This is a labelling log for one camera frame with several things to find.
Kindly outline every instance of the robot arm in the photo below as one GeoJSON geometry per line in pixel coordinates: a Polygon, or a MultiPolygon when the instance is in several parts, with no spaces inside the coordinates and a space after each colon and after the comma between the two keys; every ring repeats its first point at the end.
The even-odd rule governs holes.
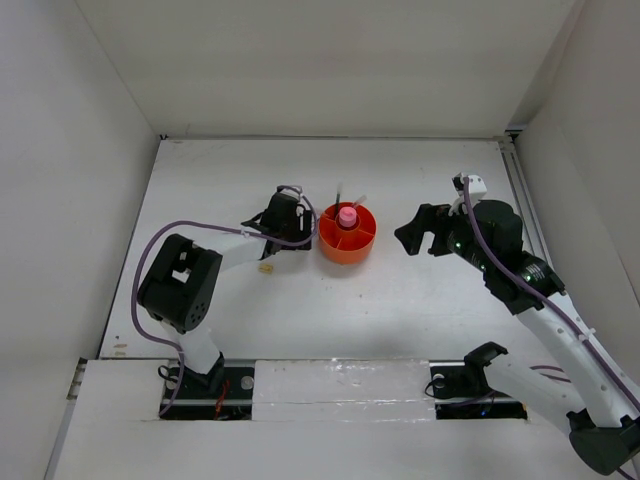
{"type": "Polygon", "coordinates": [[[640,388],[584,325],[551,267],[522,250],[522,220],[511,206],[480,201],[486,186],[477,176],[460,174],[453,183],[453,205],[421,205],[396,237],[416,255],[432,232],[431,255],[455,253],[480,270],[487,289],[540,339],[572,385],[531,371],[495,343],[469,353],[460,378],[480,395],[495,389],[530,405],[569,436],[585,463],[611,474],[640,452],[640,388]]]}
{"type": "Polygon", "coordinates": [[[137,302],[180,346],[185,382],[192,388],[214,395],[223,381],[224,356],[211,338],[210,327],[203,323],[218,275],[280,250],[309,250],[312,217],[310,208],[279,188],[266,210],[242,224],[244,235],[216,235],[215,250],[199,247],[179,234],[166,238],[140,284],[137,302]]]}

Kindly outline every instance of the red wire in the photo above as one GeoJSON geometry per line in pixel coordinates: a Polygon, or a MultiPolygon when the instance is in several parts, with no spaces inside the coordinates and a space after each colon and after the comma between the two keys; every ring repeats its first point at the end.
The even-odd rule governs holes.
{"type": "Polygon", "coordinates": [[[217,420],[218,417],[220,416],[220,411],[222,410],[222,403],[224,402],[225,397],[227,396],[227,393],[229,392],[229,380],[225,380],[225,382],[222,384],[222,394],[218,397],[218,401],[216,402],[216,414],[213,417],[214,420],[217,420]]]}

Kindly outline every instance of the orange container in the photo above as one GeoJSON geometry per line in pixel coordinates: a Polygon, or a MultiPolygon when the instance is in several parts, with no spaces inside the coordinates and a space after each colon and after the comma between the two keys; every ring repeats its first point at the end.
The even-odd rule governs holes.
{"type": "MultiPolygon", "coordinates": [[[[350,207],[352,202],[343,202],[339,208],[350,207]]],[[[356,208],[356,223],[349,229],[340,225],[335,217],[335,205],[327,208],[318,223],[320,250],[332,262],[341,265],[360,263],[373,247],[376,236],[376,219],[364,206],[356,208]]]]}

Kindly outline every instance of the cable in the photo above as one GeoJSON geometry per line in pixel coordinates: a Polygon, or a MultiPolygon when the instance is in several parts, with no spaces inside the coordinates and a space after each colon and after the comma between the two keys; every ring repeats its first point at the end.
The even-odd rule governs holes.
{"type": "Polygon", "coordinates": [[[472,398],[471,400],[465,400],[464,402],[458,402],[458,403],[447,403],[447,407],[455,407],[455,408],[459,408],[459,407],[467,407],[469,405],[473,405],[475,403],[481,402],[482,400],[486,400],[489,397],[495,397],[495,394],[497,392],[495,390],[491,390],[489,393],[485,393],[484,395],[482,395],[481,397],[478,398],[472,398]]]}
{"type": "Polygon", "coordinates": [[[432,386],[433,386],[433,380],[431,380],[429,383],[427,383],[427,386],[426,386],[426,387],[424,387],[424,394],[425,394],[427,397],[431,397],[431,398],[435,398],[435,399],[437,399],[437,397],[436,397],[435,395],[431,395],[431,394],[427,391],[427,390],[429,390],[429,387],[432,387],[432,386]]]}
{"type": "Polygon", "coordinates": [[[531,370],[553,370],[554,372],[564,373],[560,367],[554,367],[553,365],[534,365],[533,367],[529,367],[531,370]]]}
{"type": "Polygon", "coordinates": [[[618,472],[620,475],[622,475],[622,478],[626,478],[627,480],[636,480],[635,478],[633,478],[631,475],[629,475],[627,472],[625,472],[621,468],[617,469],[616,472],[618,472]]]}
{"type": "Polygon", "coordinates": [[[222,393],[220,394],[220,396],[218,397],[218,400],[216,401],[216,413],[213,416],[214,420],[218,420],[218,417],[220,417],[220,412],[222,411],[222,404],[224,403],[224,399],[227,396],[227,393],[229,393],[229,387],[231,386],[231,383],[229,382],[229,380],[225,380],[224,383],[222,384],[222,393]]]}
{"type": "Polygon", "coordinates": [[[571,380],[568,378],[556,377],[555,375],[547,375],[546,373],[541,373],[543,377],[550,378],[551,380],[557,380],[558,382],[571,383],[571,380]]]}
{"type": "Polygon", "coordinates": [[[482,407],[482,410],[480,410],[480,416],[481,417],[486,417],[489,412],[491,411],[491,409],[493,408],[493,404],[496,402],[496,396],[495,395],[491,395],[491,403],[489,404],[489,408],[487,408],[485,410],[484,406],[482,407]]]}
{"type": "MultiPolygon", "coordinates": [[[[542,302],[544,305],[549,307],[556,315],[558,315],[571,329],[571,331],[576,336],[584,335],[580,327],[566,314],[562,311],[560,307],[558,307],[555,303],[549,300],[547,297],[539,293],[533,287],[528,285],[524,280],[518,278],[518,276],[514,275],[507,267],[505,267],[498,257],[496,257],[487,242],[485,242],[482,232],[480,231],[480,227],[478,226],[478,221],[476,220],[475,213],[473,211],[473,205],[471,203],[471,196],[469,194],[469,177],[464,178],[464,203],[467,207],[467,215],[469,216],[469,221],[471,222],[471,228],[473,229],[473,233],[476,236],[476,240],[484,253],[487,255],[491,263],[493,263],[498,270],[500,270],[509,280],[515,283],[518,287],[524,290],[526,293],[534,297],[536,300],[542,302]]],[[[596,348],[591,344],[588,338],[584,340],[584,346],[587,351],[591,354],[591,356],[596,360],[596,362],[600,365],[600,367],[606,372],[609,378],[616,384],[616,386],[625,394],[625,396],[629,399],[631,404],[635,407],[635,409],[640,412],[640,401],[633,395],[631,390],[627,388],[620,378],[616,375],[613,369],[609,366],[607,361],[600,355],[600,352],[596,350],[596,348]]]]}
{"type": "Polygon", "coordinates": [[[160,365],[158,367],[158,376],[165,382],[175,382],[178,377],[172,377],[169,367],[166,365],[160,365]]]}
{"type": "Polygon", "coordinates": [[[136,329],[136,331],[143,338],[151,342],[160,343],[162,345],[168,345],[174,348],[178,353],[178,363],[179,363],[178,378],[176,379],[176,387],[173,389],[173,393],[171,394],[169,403],[167,403],[167,405],[158,414],[160,417],[169,411],[169,409],[173,406],[173,403],[175,402],[176,397],[178,396],[178,390],[180,390],[180,386],[182,385],[182,377],[184,376],[184,351],[182,350],[182,347],[180,346],[179,343],[172,342],[171,340],[166,340],[164,338],[156,337],[155,335],[151,335],[150,333],[147,333],[144,330],[144,328],[142,328],[142,325],[140,324],[140,319],[138,318],[138,304],[136,302],[136,297],[138,295],[138,288],[140,287],[140,278],[142,277],[142,270],[144,269],[144,264],[147,261],[147,258],[149,257],[149,253],[151,253],[151,249],[166,232],[168,232],[172,228],[180,227],[180,226],[204,228],[206,230],[217,230],[220,232],[235,233],[238,235],[244,234],[244,235],[249,235],[255,238],[262,238],[264,240],[269,240],[273,243],[277,243],[279,245],[283,245],[286,247],[301,247],[302,245],[309,243],[313,239],[313,237],[316,235],[318,231],[318,215],[315,209],[313,208],[313,205],[309,201],[309,199],[302,194],[302,190],[298,190],[297,187],[290,187],[287,185],[280,185],[278,186],[278,189],[291,190],[293,192],[296,192],[302,198],[302,200],[304,200],[304,202],[307,204],[307,206],[309,207],[309,210],[311,210],[311,215],[313,216],[313,230],[311,231],[311,234],[309,235],[309,237],[307,237],[306,239],[301,240],[299,242],[288,242],[286,240],[270,237],[268,235],[263,235],[261,233],[240,230],[239,228],[222,227],[220,225],[193,222],[191,220],[177,220],[175,222],[169,223],[168,225],[165,225],[160,230],[158,230],[156,234],[153,237],[151,237],[151,240],[149,240],[149,243],[147,243],[147,246],[144,247],[144,250],[142,251],[142,255],[140,255],[140,260],[138,260],[138,266],[136,267],[136,271],[133,276],[133,285],[131,287],[131,301],[130,301],[131,321],[133,322],[133,326],[136,329]]]}

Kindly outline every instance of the pink object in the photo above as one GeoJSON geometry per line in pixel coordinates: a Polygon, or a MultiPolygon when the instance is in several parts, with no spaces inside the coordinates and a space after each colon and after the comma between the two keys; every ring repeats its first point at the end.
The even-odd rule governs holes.
{"type": "Polygon", "coordinates": [[[356,209],[353,207],[342,207],[338,213],[338,220],[340,221],[340,226],[344,228],[353,227],[356,224],[356,220],[358,220],[356,209]]]}

